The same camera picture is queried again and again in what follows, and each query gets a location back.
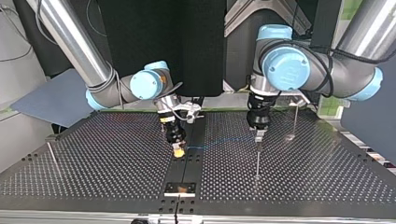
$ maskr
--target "silver cylinder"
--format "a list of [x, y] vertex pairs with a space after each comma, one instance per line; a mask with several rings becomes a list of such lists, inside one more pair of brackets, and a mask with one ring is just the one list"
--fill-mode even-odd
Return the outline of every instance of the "silver cylinder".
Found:
[[168, 111], [172, 111], [180, 102], [177, 99], [175, 94], [167, 95], [154, 102], [155, 106], [157, 106], [157, 110], [159, 113], [165, 113]]
[[368, 59], [386, 54], [396, 38], [396, 0], [363, 0], [338, 49]]
[[[38, 0], [27, 0], [33, 11]], [[67, 0], [42, 0], [41, 18], [66, 57], [89, 87], [110, 78], [110, 66], [99, 53]]]

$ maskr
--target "cable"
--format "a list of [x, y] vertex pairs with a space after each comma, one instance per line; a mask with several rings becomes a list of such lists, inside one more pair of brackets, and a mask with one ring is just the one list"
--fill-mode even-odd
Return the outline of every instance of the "cable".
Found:
[[166, 107], [168, 107], [168, 109], [170, 109], [170, 110], [172, 111], [172, 113], [175, 115], [175, 117], [177, 117], [178, 119], [183, 120], [183, 121], [187, 121], [187, 120], [188, 120], [188, 119], [182, 118], [182, 117], [181, 117], [171, 106], [169, 106], [166, 102], [161, 101], [161, 103], [163, 103]]
[[0, 4], [0, 8], [2, 9], [2, 12], [3, 12], [2, 14], [6, 18], [6, 21], [8, 22], [8, 24], [15, 29], [15, 32], [17, 33], [17, 35], [19, 35], [27, 44], [30, 45], [29, 49], [25, 53], [23, 53], [22, 55], [14, 57], [14, 58], [0, 60], [0, 63], [10, 62], [10, 61], [15, 61], [15, 60], [21, 59], [21, 58], [27, 56], [30, 53], [30, 51], [32, 51], [32, 49], [33, 49], [32, 45], [30, 44], [29, 40], [23, 35], [23, 33], [20, 31], [20, 29], [18, 29], [18, 26], [14, 23], [14, 21], [8, 16], [8, 14], [6, 13], [6, 10], [10, 10], [16, 16], [19, 16], [18, 12], [15, 11], [15, 9], [13, 9], [11, 7], [8, 7], [8, 6], [5, 6], [5, 5], [1, 5], [1, 4]]
[[120, 100], [120, 105], [121, 105], [121, 109], [124, 109], [124, 105], [123, 105], [123, 101], [122, 101], [122, 95], [121, 95], [121, 81], [120, 81], [120, 76], [119, 73], [115, 71], [115, 75], [116, 75], [116, 80], [117, 80], [117, 92], [119, 93], [119, 100]]
[[111, 63], [107, 62], [107, 64], [110, 67], [110, 77], [104, 84], [102, 84], [98, 87], [87, 86], [87, 89], [90, 90], [90, 92], [99, 92], [99, 91], [104, 90], [112, 83], [113, 79], [118, 75], [118, 72], [113, 68], [113, 66], [111, 66]]
[[122, 81], [120, 80], [121, 85], [126, 88], [128, 91], [132, 92], [131, 89], [129, 89], [129, 87]]
[[[167, 96], [167, 95], [169, 95], [170, 93], [172, 93], [173, 91], [177, 90], [181, 85], [183, 85], [183, 82], [178, 82], [171, 90], [169, 90], [169, 91], [167, 91], [167, 92], [165, 92], [165, 93], [163, 93], [163, 94], [161, 94], [161, 95], [155, 97], [155, 98], [152, 100], [152, 102], [153, 102], [154, 104], [157, 103], [158, 101], [161, 100], [161, 98], [163, 98], [164, 96]], [[186, 120], [187, 120], [187, 119], [182, 118], [182, 117], [172, 108], [172, 106], [170, 106], [170, 105], [167, 104], [166, 102], [161, 101], [161, 103], [164, 104], [168, 109], [170, 109], [170, 110], [172, 111], [172, 113], [175, 115], [175, 117], [177, 117], [178, 119], [183, 120], [183, 121], [186, 121]]]
[[375, 63], [375, 64], [377, 64], [377, 63], [385, 63], [385, 62], [389, 61], [391, 58], [393, 58], [396, 55], [396, 49], [395, 49], [390, 55], [388, 55], [388, 56], [386, 56], [386, 57], [384, 57], [382, 59], [373, 60], [373, 59], [368, 59], [368, 58], [364, 58], [364, 57], [361, 57], [361, 56], [356, 56], [354, 54], [348, 53], [348, 52], [343, 51], [341, 49], [332, 49], [332, 48], [328, 48], [328, 47], [325, 47], [325, 46], [316, 46], [316, 45], [310, 46], [309, 48], [311, 48], [311, 49], [326, 49], [328, 51], [331, 51], [331, 52], [336, 53], [336, 54], [343, 55], [343, 56], [345, 56], [347, 58], [359, 61], [361, 63]]
[[87, 16], [88, 24], [91, 26], [91, 28], [92, 28], [97, 34], [106, 37], [107, 35], [102, 34], [102, 33], [99, 32], [98, 30], [96, 30], [96, 28], [95, 28], [95, 27], [92, 25], [92, 23], [91, 23], [90, 14], [89, 14], [89, 9], [90, 9], [90, 5], [91, 5], [91, 1], [92, 1], [92, 0], [89, 0], [89, 1], [88, 1], [87, 7], [85, 8], [85, 14], [86, 14], [86, 16]]
[[41, 27], [41, 23], [40, 20], [41, 19], [41, 5], [43, 3], [43, 0], [38, 0], [37, 2], [37, 9], [35, 11], [35, 24], [37, 25], [38, 31], [52, 44], [54, 45], [58, 45], [54, 40], [52, 40], [51, 38], [49, 38], [43, 31], [43, 27]]
[[266, 52], [265, 49], [272, 49], [274, 47], [277, 47], [279, 45], [284, 45], [284, 44], [291, 44], [291, 45], [298, 46], [298, 47], [300, 47], [302, 49], [305, 49], [306, 51], [308, 51], [312, 56], [314, 56], [319, 61], [320, 65], [323, 67], [323, 69], [326, 72], [326, 76], [325, 76], [325, 78], [323, 78], [323, 81], [319, 84], [319, 86], [324, 86], [327, 83], [329, 83], [329, 86], [330, 86], [329, 94], [328, 95], [322, 94], [322, 95], [324, 97], [327, 97], [327, 98], [331, 97], [333, 92], [334, 92], [334, 85], [333, 85], [333, 82], [332, 82], [332, 73], [330, 72], [329, 67], [326, 65], [326, 63], [318, 56], [318, 54], [316, 52], [314, 52], [308, 46], [305, 46], [305, 45], [300, 44], [300, 43], [298, 43], [296, 41], [293, 41], [293, 40], [281, 40], [281, 41], [278, 41], [275, 44], [272, 44], [270, 46], [265, 45], [265, 46], [262, 47], [261, 54], [259, 56], [259, 67], [262, 67], [262, 58], [263, 58], [263, 56], [264, 56], [264, 54]]
[[[10, 7], [7, 7], [7, 6], [4, 6], [4, 5], [0, 5], [0, 7], [3, 9], [3, 10], [10, 10], [11, 12], [13, 12], [16, 16], [18, 16], [19, 17], [19, 15], [18, 15], [18, 12], [17, 11], [15, 11], [15, 9], [13, 9], [13, 8], [10, 8]], [[7, 15], [7, 13], [4, 11], [3, 12], [3, 16], [6, 18], [6, 21], [8, 22], [8, 24], [10, 24], [14, 29], [15, 29], [15, 31], [17, 32], [17, 34], [26, 42], [26, 43], [28, 43], [29, 45], [31, 45], [30, 44], [30, 42], [29, 42], [29, 40], [23, 35], [23, 33], [20, 31], [20, 29], [18, 28], [18, 26], [15, 24], [15, 22]]]
[[10, 59], [0, 60], [0, 63], [9, 62], [9, 61], [15, 61], [15, 60], [21, 59], [21, 58], [27, 56], [30, 53], [30, 51], [32, 51], [32, 46], [30, 46], [29, 49], [24, 54], [22, 54], [21, 56], [18, 56], [18, 57], [15, 57], [15, 58], [10, 58]]
[[172, 93], [172, 92], [176, 91], [178, 88], [180, 88], [181, 85], [183, 85], [183, 82], [178, 82], [170, 91], [167, 91], [167, 92], [155, 97], [153, 101], [159, 100], [160, 98], [163, 98], [164, 96], [169, 95], [170, 93]]

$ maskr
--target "black panel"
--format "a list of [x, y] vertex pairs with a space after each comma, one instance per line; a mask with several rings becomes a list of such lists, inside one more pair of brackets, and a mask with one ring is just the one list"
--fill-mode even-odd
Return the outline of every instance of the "black panel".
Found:
[[225, 1], [100, 1], [113, 63], [120, 75], [168, 62], [185, 96], [222, 92]]

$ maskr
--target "metal plate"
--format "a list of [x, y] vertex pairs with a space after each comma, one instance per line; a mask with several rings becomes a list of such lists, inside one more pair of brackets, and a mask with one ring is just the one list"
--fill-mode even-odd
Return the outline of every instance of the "metal plate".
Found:
[[0, 209], [158, 212], [172, 148], [155, 113], [100, 113], [0, 175]]
[[312, 112], [299, 113], [296, 137], [287, 140], [293, 116], [272, 114], [257, 181], [257, 149], [246, 112], [206, 114], [194, 213], [396, 218], [396, 176]]

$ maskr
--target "white wall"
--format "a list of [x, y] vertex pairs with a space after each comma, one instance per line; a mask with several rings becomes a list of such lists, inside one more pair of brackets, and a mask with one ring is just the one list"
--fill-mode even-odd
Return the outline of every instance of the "white wall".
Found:
[[[12, 0], [0, 0], [0, 4], [14, 7]], [[9, 26], [0, 12], [0, 60], [22, 55], [29, 45]], [[23, 31], [17, 16], [8, 16]], [[21, 59], [0, 63], [0, 105], [15, 101], [45, 82], [45, 76], [34, 51]]]
[[[0, 0], [0, 4], [15, 8], [12, 0]], [[29, 49], [29, 45], [14, 32], [2, 13], [4, 12], [0, 12], [0, 60], [18, 57]], [[19, 18], [12, 13], [7, 14], [23, 31]], [[44, 139], [52, 133], [50, 124], [44, 120], [17, 111], [2, 112], [45, 81], [33, 50], [28, 56], [16, 61], [0, 62], [0, 172], [44, 145]]]

